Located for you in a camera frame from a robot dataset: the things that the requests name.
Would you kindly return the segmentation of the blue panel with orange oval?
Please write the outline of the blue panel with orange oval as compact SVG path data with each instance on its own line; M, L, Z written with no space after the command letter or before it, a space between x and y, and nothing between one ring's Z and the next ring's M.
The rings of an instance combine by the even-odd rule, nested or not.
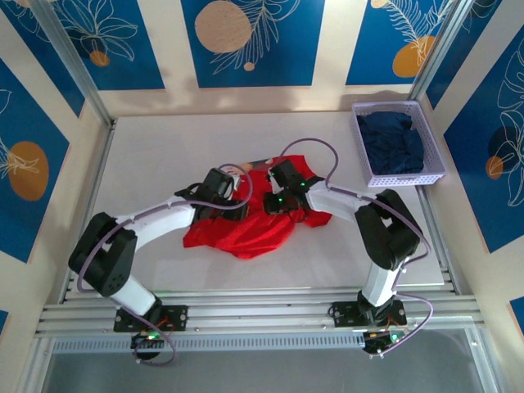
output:
M0 59L0 251L29 261L69 142Z

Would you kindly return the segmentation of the blue floral wall panel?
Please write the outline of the blue floral wall panel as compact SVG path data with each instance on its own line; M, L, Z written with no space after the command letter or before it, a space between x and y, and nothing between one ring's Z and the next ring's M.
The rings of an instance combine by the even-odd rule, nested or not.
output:
M44 33L27 0L0 0L6 15L70 109L80 117L85 98Z
M52 7L99 90L165 87L138 0L57 0Z
M524 33L495 62L445 132L490 252L524 235Z
M454 0L368 0L348 86L411 84Z
M524 115L524 0L473 0L426 97L450 117L476 93L482 113Z

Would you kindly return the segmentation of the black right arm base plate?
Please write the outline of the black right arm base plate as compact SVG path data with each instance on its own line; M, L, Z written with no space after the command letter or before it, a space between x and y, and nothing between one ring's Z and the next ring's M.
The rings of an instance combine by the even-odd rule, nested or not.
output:
M358 301L334 302L327 312L336 328L383 328L388 323L396 326L407 324L404 305L400 300L374 307Z

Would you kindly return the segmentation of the red t-shirt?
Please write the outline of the red t-shirt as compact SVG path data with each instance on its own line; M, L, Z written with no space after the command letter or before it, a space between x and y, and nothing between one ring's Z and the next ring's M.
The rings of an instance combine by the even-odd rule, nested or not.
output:
M329 213L309 212L302 207L281 215L268 215L264 212L264 194L273 190L266 174L274 161L272 157L241 165L249 173L254 186L244 219L204 219L188 229L183 237L183 246L208 246L239 259L250 260L277 250L288 240L298 224L309 228L327 225L332 218Z

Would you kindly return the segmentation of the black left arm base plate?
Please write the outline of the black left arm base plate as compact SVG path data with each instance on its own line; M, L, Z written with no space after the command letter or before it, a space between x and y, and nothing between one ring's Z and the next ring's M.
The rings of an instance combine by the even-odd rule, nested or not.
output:
M162 332L183 332L187 325L186 305L154 305L152 310L142 316ZM119 309L115 315L114 332L141 332L151 330L151 326L129 312Z

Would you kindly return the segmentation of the aluminium base frame rails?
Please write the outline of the aluminium base frame rails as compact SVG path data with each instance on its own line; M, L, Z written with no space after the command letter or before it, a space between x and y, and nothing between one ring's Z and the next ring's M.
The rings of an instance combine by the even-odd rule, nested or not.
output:
M473 295L458 295L449 286L414 287L404 309L410 325L420 323L429 300L434 314L429 327L453 328L485 323ZM187 332L196 334L320 332L334 322L328 308L336 301L355 300L354 287L236 291L162 291L167 305L188 307ZM65 302L45 305L37 323L37 337L86 337L114 334L116 308L108 299L72 293Z

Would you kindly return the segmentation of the blue panel with peach circle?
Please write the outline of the blue panel with peach circle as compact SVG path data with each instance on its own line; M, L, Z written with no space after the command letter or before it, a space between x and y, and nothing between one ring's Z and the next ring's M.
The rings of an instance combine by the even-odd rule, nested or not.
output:
M325 0L181 0L199 88L308 87Z

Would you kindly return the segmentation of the lavender perforated plastic basket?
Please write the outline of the lavender perforated plastic basket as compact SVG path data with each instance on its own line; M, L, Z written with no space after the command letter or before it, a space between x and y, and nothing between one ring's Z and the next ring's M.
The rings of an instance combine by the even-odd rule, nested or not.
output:
M368 148L364 143L364 131L359 117L365 118L377 113L402 114L411 120L410 129L416 130L423 146L423 167L418 173L377 174L371 164ZM421 186L435 183L447 170L437 147L429 124L416 101L359 102L352 105L350 127L355 136L355 145L361 163L364 182L368 187Z

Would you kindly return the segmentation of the navy blue cloth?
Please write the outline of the navy blue cloth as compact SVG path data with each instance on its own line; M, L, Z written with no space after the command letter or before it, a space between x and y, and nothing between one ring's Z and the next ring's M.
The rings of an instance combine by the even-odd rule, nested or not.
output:
M395 111L357 115L372 173L418 174L424 168L424 147L412 117Z

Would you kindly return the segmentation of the aluminium frame post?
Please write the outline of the aluminium frame post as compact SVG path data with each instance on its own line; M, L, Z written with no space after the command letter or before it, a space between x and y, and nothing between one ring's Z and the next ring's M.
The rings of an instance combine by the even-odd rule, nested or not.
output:
M97 118L106 128L112 129L114 119L106 109L91 75L58 16L53 11L52 5L46 0L28 0L28 4L56 54L60 57L62 64L85 100L92 107Z
M449 51L463 20L465 19L473 0L453 0L450 3L450 10L442 23L440 31L435 38L430 52L427 54L420 72L413 81L407 99L409 101L419 101L427 91L427 87L433 80L436 72Z

